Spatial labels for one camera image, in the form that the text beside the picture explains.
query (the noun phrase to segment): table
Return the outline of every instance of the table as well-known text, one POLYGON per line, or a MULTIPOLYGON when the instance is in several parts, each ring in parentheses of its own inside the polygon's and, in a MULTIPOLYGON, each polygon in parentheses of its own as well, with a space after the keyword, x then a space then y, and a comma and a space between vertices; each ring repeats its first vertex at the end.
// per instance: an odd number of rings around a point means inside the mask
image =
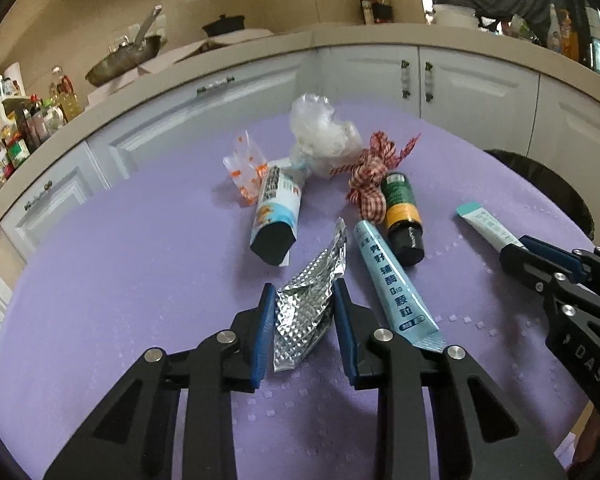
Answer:
MULTIPOLYGON (((448 343, 464 346, 555 447, 586 398, 544 346, 540 299, 504 275, 456 206, 477 201, 513 234, 567 250, 590 250, 590 241, 531 184, 464 140, 385 105, 337 110, 365 143, 375 130, 398 144, 422 133, 400 166, 427 254, 408 273, 448 343)), ((288 153, 287 116, 248 129, 271 159, 288 153)), ((261 262, 248 250, 254 209, 238 200, 221 160, 241 131, 148 163, 69 213, 30 259, 0 335, 0 436, 32 480, 146 348, 194 348, 254 307, 264 282, 282 286, 302 269, 328 245, 338 216, 353 227, 347 177, 309 180, 290 266, 261 262)), ((346 279, 353 301, 381 312, 354 244, 346 279)), ((333 327, 297 370, 270 372, 255 394, 233 394, 232 405, 240 480, 372 477, 376 392, 349 386, 333 327)), ((174 479, 181 460, 176 453, 174 479)))

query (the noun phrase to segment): black trash bin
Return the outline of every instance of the black trash bin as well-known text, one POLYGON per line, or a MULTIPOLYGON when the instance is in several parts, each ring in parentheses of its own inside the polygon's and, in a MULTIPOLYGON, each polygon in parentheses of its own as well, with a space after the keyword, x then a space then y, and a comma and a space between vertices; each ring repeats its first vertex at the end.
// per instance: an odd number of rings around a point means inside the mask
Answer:
POLYGON ((485 151, 537 187, 582 229, 589 240, 593 241, 594 223, 591 212, 582 197, 566 180, 528 156, 505 150, 485 151))

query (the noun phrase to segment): cooking oil bottle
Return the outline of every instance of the cooking oil bottle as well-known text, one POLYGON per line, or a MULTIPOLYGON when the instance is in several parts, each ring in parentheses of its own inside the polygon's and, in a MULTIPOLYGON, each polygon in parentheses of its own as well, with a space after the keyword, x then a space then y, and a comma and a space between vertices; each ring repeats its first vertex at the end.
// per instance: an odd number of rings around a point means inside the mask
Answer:
POLYGON ((74 92, 74 85, 71 83, 69 76, 65 75, 62 68, 55 66, 51 73, 54 76, 54 81, 49 86, 49 94, 53 99, 54 104, 62 108, 62 113, 67 122, 75 119, 82 113, 82 109, 78 104, 78 97, 74 92))

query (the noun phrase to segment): red checkered ribbon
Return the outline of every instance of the red checkered ribbon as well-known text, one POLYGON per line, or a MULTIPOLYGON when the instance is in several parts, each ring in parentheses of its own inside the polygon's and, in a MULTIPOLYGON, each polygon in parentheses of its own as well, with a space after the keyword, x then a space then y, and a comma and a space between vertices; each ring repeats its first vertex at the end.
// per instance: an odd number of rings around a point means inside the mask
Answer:
POLYGON ((407 145, 395 154, 395 143, 389 140, 384 132, 371 135, 369 147, 362 150, 355 164, 341 166, 331 170, 331 174, 351 172, 349 179, 350 191, 347 200, 360 208, 363 219, 371 222, 381 222, 386 213, 386 200, 380 191, 380 183, 389 170, 398 167, 416 145, 417 137, 413 137, 407 145))

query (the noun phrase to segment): white cabinet door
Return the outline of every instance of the white cabinet door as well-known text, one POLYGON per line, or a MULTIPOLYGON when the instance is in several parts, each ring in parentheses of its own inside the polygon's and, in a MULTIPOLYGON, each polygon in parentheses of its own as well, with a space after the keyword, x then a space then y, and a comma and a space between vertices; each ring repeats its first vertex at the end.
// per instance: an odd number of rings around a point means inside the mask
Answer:
POLYGON ((600 104, 547 76, 540 79, 530 158, 554 170, 584 199, 600 246, 600 104))
POLYGON ((316 54, 255 61, 183 85, 108 124, 89 146, 114 186, 142 163, 201 136, 288 113, 300 94, 320 90, 316 54))
POLYGON ((361 97, 386 100, 420 116, 416 46, 338 46, 321 51, 325 51, 321 61, 327 97, 339 102, 361 97))
POLYGON ((83 142, 45 171, 0 222, 27 260, 59 219, 109 185, 83 142))
POLYGON ((482 150, 526 155, 539 75, 511 63, 420 49, 421 117, 482 150))

